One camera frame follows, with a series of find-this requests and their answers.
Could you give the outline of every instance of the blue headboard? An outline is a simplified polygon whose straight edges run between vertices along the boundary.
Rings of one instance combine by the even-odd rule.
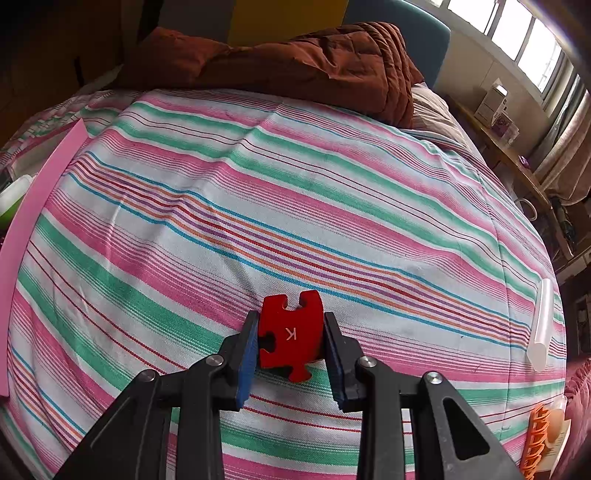
[[[449,45],[450,30],[437,18],[404,0],[349,0],[343,24],[388,22],[404,37],[408,56],[432,88]]]

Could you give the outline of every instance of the white box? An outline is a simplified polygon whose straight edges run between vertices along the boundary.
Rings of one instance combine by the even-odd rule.
[[[508,92],[502,85],[493,85],[476,110],[474,116],[487,127],[492,127],[505,110]]]

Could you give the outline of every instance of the striped bedsheet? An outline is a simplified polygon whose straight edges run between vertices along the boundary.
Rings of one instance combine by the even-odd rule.
[[[155,90],[42,113],[1,161],[79,118],[92,140],[47,200],[12,304],[0,428],[36,477],[140,370],[187,368],[265,296],[307,289],[367,354],[441,371],[520,458],[532,406],[564,389],[564,320],[540,237],[481,158],[328,106]],[[536,373],[544,277],[554,335]],[[302,384],[259,371],[245,408],[222,414],[227,478],[353,478],[361,417],[337,409],[323,362],[310,370]]]

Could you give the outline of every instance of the desk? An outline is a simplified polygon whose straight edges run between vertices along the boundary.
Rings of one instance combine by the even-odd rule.
[[[502,163],[506,165],[511,173],[515,176],[516,181],[520,182],[536,199],[539,208],[548,216],[548,220],[554,235],[560,246],[560,250],[563,253],[566,260],[573,258],[573,253],[570,250],[569,244],[564,237],[560,224],[552,208],[552,204],[548,199],[545,191],[542,189],[542,185],[535,175],[523,166],[519,160],[519,154],[510,146],[505,145],[501,139],[488,127],[482,124],[475,116],[472,111],[462,105],[457,100],[448,96],[445,98],[449,105],[449,110],[458,120],[465,120],[468,125],[474,130],[474,133],[484,142],[487,149],[484,153],[484,157],[488,160],[489,164],[497,165]]]

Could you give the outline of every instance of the pink board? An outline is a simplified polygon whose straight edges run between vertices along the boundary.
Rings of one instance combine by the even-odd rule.
[[[9,396],[8,326],[12,295],[17,286],[22,258],[47,198],[87,139],[88,133],[84,122],[78,120],[37,174],[17,210],[0,250],[0,397]]]

